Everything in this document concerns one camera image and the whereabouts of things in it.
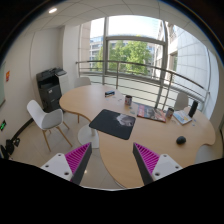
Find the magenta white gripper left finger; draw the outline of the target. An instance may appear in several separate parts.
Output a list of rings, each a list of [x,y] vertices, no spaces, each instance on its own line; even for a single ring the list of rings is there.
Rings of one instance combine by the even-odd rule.
[[[92,144],[87,143],[67,154],[57,153],[42,166],[42,169],[79,185],[91,154]]]

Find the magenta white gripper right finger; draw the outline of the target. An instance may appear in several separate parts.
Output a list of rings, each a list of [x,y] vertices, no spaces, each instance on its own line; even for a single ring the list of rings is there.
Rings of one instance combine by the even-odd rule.
[[[159,155],[138,143],[133,144],[133,154],[145,185],[182,169],[168,154]]]

